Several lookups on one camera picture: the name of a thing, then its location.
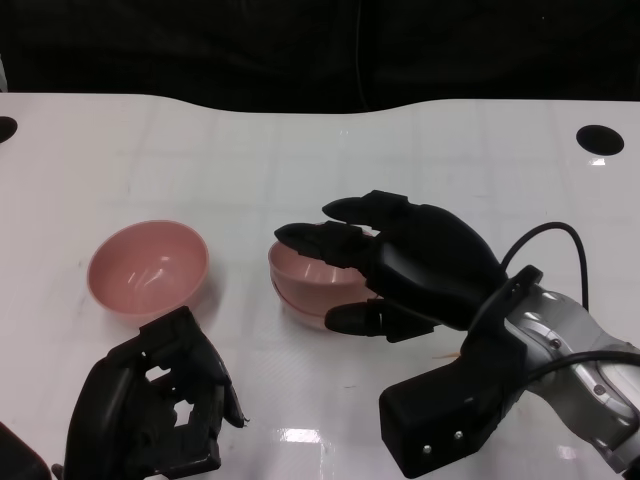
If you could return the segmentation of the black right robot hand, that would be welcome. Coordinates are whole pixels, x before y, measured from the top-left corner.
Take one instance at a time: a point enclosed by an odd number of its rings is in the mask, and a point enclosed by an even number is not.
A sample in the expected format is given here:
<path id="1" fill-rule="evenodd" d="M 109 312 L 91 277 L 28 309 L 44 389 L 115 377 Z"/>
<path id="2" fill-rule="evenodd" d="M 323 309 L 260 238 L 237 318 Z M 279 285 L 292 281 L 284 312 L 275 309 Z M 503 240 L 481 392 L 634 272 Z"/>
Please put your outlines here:
<path id="1" fill-rule="evenodd" d="M 334 307 L 337 333 L 397 343 L 444 325 L 466 331 L 506 275 L 484 239 L 449 211 L 374 190 L 324 206 L 323 224 L 292 223 L 278 241 L 298 254 L 363 275 L 374 300 Z"/>

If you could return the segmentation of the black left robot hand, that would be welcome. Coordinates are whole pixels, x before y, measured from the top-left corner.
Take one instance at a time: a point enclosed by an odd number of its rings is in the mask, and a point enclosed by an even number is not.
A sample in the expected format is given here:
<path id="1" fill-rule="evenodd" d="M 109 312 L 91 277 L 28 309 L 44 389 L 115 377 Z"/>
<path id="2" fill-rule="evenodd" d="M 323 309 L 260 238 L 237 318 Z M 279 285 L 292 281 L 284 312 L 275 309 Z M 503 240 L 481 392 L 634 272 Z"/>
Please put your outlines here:
<path id="1" fill-rule="evenodd" d="M 59 479 L 181 479 L 220 468 L 222 424 L 245 426 L 226 366 L 186 306 L 140 328 L 88 374 Z"/>

